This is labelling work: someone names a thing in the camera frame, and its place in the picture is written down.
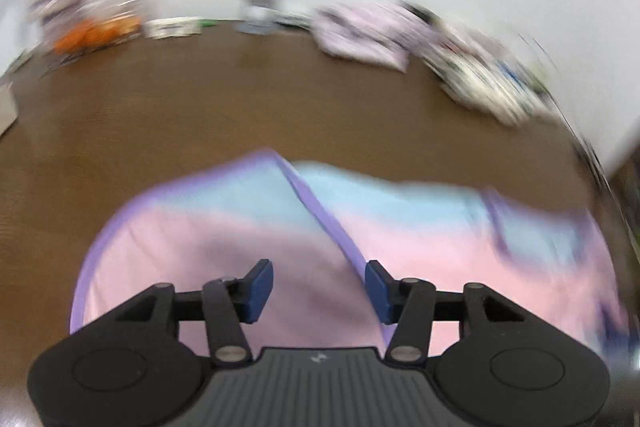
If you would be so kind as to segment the pink blue garment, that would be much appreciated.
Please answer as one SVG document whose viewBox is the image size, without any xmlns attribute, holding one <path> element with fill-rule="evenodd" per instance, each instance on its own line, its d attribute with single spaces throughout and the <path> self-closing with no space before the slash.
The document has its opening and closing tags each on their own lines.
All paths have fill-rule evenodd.
<svg viewBox="0 0 640 427">
<path fill-rule="evenodd" d="M 197 291 L 271 260 L 246 337 L 265 346 L 385 348 L 364 290 L 375 260 L 441 291 L 480 282 L 599 353 L 638 345 L 603 235 L 586 210 L 548 212 L 492 190 L 393 183 L 272 150 L 171 181 L 108 221 L 81 268 L 80 329 L 143 289 Z"/>
</svg>

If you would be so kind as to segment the cream teal floral garment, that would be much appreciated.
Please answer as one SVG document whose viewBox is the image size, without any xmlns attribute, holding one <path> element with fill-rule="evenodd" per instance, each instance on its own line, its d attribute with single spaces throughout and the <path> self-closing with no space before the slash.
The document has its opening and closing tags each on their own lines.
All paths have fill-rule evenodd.
<svg viewBox="0 0 640 427">
<path fill-rule="evenodd" d="M 510 29 L 491 35 L 445 22 L 435 31 L 423 61 L 454 101 L 512 127 L 560 118 L 548 89 L 556 67 L 535 39 Z"/>
</svg>

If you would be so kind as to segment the purple tissue box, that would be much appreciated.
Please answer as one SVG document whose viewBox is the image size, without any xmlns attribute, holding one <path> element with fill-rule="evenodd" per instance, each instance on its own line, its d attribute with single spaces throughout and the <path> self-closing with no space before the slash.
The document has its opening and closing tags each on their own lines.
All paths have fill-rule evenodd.
<svg viewBox="0 0 640 427">
<path fill-rule="evenodd" d="M 12 83 L 2 80 L 0 84 L 0 136 L 3 136 L 16 123 L 18 107 Z"/>
</svg>

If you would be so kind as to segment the clear box of oranges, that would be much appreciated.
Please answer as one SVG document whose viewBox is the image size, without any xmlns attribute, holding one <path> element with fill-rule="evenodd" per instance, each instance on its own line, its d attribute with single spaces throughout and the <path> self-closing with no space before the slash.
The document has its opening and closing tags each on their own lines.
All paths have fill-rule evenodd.
<svg viewBox="0 0 640 427">
<path fill-rule="evenodd" d="M 125 2 L 99 0 L 81 6 L 55 34 L 52 51 L 58 56 L 94 52 L 137 37 L 143 18 Z"/>
</svg>

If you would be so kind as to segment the white small power strip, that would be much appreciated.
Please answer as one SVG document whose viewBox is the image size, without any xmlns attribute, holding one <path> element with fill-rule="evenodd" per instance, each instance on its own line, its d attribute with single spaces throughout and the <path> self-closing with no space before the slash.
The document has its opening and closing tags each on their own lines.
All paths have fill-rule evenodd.
<svg viewBox="0 0 640 427">
<path fill-rule="evenodd" d="M 162 40 L 199 35 L 202 23 L 198 17 L 166 17 L 148 20 L 143 24 L 146 38 Z"/>
</svg>

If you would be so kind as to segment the pink floral folded garment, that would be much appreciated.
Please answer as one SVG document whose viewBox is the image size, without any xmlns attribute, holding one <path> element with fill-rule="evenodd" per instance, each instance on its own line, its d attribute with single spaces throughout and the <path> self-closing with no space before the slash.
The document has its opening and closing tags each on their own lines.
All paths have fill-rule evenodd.
<svg viewBox="0 0 640 427">
<path fill-rule="evenodd" d="M 330 4 L 311 17 L 318 48 L 331 56 L 405 72 L 439 33 L 401 4 Z"/>
</svg>

